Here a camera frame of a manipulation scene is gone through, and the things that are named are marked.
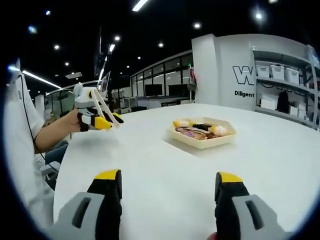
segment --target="white t-shirt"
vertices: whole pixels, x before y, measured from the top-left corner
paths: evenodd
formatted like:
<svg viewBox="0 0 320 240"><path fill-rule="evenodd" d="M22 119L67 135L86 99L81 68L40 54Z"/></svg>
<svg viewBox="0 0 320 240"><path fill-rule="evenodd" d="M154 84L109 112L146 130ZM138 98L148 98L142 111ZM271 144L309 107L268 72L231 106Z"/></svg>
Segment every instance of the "white t-shirt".
<svg viewBox="0 0 320 240"><path fill-rule="evenodd" d="M7 87L5 96L4 142L7 166L24 206L37 225L46 228L53 223L54 192L42 178L37 166L27 118L35 138L45 121L36 111L25 76L20 72L17 80Z"/></svg>

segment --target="white shelf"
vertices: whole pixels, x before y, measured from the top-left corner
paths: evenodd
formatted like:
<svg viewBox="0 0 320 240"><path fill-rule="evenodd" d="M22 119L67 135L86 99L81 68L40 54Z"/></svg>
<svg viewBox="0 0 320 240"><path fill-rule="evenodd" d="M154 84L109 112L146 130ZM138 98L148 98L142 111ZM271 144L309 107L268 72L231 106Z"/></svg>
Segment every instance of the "white shelf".
<svg viewBox="0 0 320 240"><path fill-rule="evenodd" d="M255 111L258 113L268 114L268 115L272 115L272 116L279 117L282 119L290 120L290 121L293 121L298 124L304 124L304 125L307 125L308 127L312 127L312 128L315 127L315 125L311 121L307 121L307 120L304 120L300 117L293 116L293 115L283 113L280 111L271 110L271 109L267 109L267 108L263 108L263 107L259 107L259 106L255 107Z"/></svg>
<svg viewBox="0 0 320 240"><path fill-rule="evenodd" d="M273 51L253 50L255 61L269 61L273 63L283 63L286 65L296 66L298 68L306 68L310 65L310 61L290 54L283 54Z"/></svg>
<svg viewBox="0 0 320 240"><path fill-rule="evenodd" d="M260 82L268 82L268 83L275 83L278 85L290 86L295 89L299 89L299 90L302 90L302 91L305 91L305 92L308 92L311 94L315 94L315 91L313 89L310 89L305 86L301 86L301 85L298 85L298 84L295 84L295 83L292 83L289 81L284 81L284 80L270 78L270 77L263 77L263 76L256 76L256 79L257 79L257 81L260 81Z"/></svg>

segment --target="monitor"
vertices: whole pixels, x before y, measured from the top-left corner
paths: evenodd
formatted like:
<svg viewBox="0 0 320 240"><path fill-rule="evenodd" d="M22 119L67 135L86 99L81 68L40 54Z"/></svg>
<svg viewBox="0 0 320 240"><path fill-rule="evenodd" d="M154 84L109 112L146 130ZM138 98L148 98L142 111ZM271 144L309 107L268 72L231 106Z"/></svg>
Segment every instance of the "monitor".
<svg viewBox="0 0 320 240"><path fill-rule="evenodd" d="M188 84L169 85L170 96L189 96Z"/></svg>
<svg viewBox="0 0 320 240"><path fill-rule="evenodd" d="M144 86L145 96L159 96L162 95L162 84L147 84Z"/></svg>

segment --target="hand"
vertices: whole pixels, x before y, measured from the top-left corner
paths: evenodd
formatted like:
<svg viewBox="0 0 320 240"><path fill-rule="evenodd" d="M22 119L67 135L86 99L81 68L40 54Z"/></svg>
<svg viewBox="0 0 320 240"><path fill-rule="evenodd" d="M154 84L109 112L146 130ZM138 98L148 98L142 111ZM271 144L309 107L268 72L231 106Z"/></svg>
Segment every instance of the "hand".
<svg viewBox="0 0 320 240"><path fill-rule="evenodd" d="M206 240L217 240L217 233L211 234Z"/></svg>
<svg viewBox="0 0 320 240"><path fill-rule="evenodd" d="M70 130L70 133L80 132L80 122L78 119L78 109L74 109L61 119L65 122Z"/></svg>

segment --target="snack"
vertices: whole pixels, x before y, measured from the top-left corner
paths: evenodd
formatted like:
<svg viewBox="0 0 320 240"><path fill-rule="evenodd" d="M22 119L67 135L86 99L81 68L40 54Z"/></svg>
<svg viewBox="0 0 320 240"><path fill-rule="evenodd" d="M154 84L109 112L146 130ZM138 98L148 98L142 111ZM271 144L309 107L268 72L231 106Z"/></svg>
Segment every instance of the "snack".
<svg viewBox="0 0 320 240"><path fill-rule="evenodd" d="M188 119L173 122L175 130L197 140L214 139L228 135L225 127L208 123L195 123Z"/></svg>
<svg viewBox="0 0 320 240"><path fill-rule="evenodd" d="M207 139L206 134L204 134L202 132L195 132L192 130L183 129L180 131L180 133L185 136L188 136L190 138L197 139L197 140L206 140Z"/></svg>
<svg viewBox="0 0 320 240"><path fill-rule="evenodd" d="M222 137L227 135L227 129L223 126L212 126L211 127L211 131L213 132L213 134L217 137Z"/></svg>

